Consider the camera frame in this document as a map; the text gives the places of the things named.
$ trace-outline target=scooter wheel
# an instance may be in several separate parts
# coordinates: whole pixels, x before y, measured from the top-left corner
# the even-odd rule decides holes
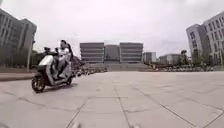
[[[68,81],[66,82],[66,85],[71,85],[72,84],[72,78],[69,78]]]
[[[42,77],[32,79],[32,88],[36,93],[41,93],[45,89],[45,82]]]

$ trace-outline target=facade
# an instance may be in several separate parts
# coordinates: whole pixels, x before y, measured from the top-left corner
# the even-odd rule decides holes
[[[181,54],[166,54],[159,57],[159,61],[164,65],[175,65],[178,64]]]
[[[206,35],[211,45],[210,55],[215,65],[223,63],[222,52],[224,50],[224,12],[205,21]]]
[[[121,63],[141,63],[142,62],[142,43],[120,43],[120,62]]]
[[[202,25],[189,27],[187,35],[191,54],[195,52],[203,57],[209,56],[213,64],[223,64],[224,12],[206,20]]]
[[[206,28],[204,25],[192,25],[187,28],[187,36],[192,56],[206,56],[209,58],[211,52],[209,38],[206,35]]]
[[[0,9],[0,47],[29,49],[34,43],[36,29],[27,19],[18,20]]]
[[[143,62],[146,64],[151,64],[156,62],[155,52],[144,52],[142,57],[143,57]]]
[[[80,43],[82,61],[89,63],[104,62],[104,43]]]
[[[105,46],[105,61],[120,61],[120,50],[118,45]]]

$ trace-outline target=scooter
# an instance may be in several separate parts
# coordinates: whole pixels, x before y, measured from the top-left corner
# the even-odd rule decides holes
[[[67,64],[63,71],[66,72],[65,78],[55,77],[57,70],[55,69],[56,58],[59,57],[57,52],[51,52],[50,48],[44,48],[45,57],[41,60],[37,67],[37,73],[32,79],[32,88],[36,93],[41,93],[44,91],[45,86],[56,87],[62,84],[71,85],[74,78],[73,72],[71,70],[71,62]]]

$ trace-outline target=pavement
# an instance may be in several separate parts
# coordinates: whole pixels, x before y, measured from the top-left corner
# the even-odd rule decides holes
[[[32,79],[34,73],[0,73],[0,81],[15,81]]]
[[[0,128],[223,128],[224,72],[107,72],[35,94],[0,82]]]

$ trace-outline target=sky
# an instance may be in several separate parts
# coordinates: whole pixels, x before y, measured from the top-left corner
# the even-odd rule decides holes
[[[77,56],[80,42],[140,42],[158,57],[189,53],[186,28],[224,11],[224,0],[3,0],[1,8],[37,25],[37,51],[61,39]]]

